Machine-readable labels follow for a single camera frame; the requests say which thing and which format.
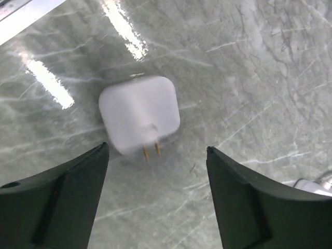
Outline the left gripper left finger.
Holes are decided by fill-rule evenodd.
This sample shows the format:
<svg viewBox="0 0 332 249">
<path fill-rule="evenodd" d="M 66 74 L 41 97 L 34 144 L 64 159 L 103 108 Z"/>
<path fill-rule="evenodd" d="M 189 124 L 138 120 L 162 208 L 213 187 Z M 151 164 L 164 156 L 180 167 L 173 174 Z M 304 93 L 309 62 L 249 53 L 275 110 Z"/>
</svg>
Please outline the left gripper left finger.
<svg viewBox="0 0 332 249">
<path fill-rule="evenodd" d="M 87 248 L 108 161 L 102 143 L 1 186 L 1 248 Z"/>
</svg>

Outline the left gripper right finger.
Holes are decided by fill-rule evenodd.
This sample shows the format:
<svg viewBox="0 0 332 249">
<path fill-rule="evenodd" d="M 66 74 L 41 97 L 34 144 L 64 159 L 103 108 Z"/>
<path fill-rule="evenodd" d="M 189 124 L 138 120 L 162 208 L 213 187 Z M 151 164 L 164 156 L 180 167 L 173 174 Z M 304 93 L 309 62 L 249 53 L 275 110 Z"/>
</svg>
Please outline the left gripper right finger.
<svg viewBox="0 0 332 249">
<path fill-rule="evenodd" d="M 331 197 L 276 182 L 207 148 L 223 248 L 331 248 Z"/>
</svg>

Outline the white rounded charger plug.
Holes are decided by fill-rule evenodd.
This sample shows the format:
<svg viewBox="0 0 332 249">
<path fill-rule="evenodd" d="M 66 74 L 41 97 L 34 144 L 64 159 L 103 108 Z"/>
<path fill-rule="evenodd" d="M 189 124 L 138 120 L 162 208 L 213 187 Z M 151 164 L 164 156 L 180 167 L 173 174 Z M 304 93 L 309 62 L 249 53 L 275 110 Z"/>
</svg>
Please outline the white rounded charger plug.
<svg viewBox="0 0 332 249">
<path fill-rule="evenodd" d="M 106 87 L 99 110 L 109 141 L 122 155 L 155 147 L 181 124 L 174 83 L 163 76 L 146 76 Z"/>
</svg>

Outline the white power strip coloured sockets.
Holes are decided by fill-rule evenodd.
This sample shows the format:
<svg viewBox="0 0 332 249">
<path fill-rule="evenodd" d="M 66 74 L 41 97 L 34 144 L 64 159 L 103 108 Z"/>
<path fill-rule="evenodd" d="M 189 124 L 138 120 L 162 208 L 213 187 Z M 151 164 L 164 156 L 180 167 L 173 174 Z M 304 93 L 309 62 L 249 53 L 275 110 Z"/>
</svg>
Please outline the white power strip coloured sockets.
<svg viewBox="0 0 332 249">
<path fill-rule="evenodd" d="M 332 196 L 331 193 L 331 177 L 319 180 L 318 182 L 309 181 L 306 179 L 299 179 L 294 188 L 300 189 L 306 192 L 315 193 L 318 195 Z"/>
</svg>

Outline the aluminium rail frame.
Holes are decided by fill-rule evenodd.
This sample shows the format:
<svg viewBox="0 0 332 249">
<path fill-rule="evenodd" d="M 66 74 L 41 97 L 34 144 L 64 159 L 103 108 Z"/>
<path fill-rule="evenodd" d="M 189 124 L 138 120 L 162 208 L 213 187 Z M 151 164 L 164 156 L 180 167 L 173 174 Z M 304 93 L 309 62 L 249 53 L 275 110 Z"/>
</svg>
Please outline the aluminium rail frame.
<svg viewBox="0 0 332 249">
<path fill-rule="evenodd" d="M 1 45 L 64 2 L 65 0 L 1 1 Z"/>
</svg>

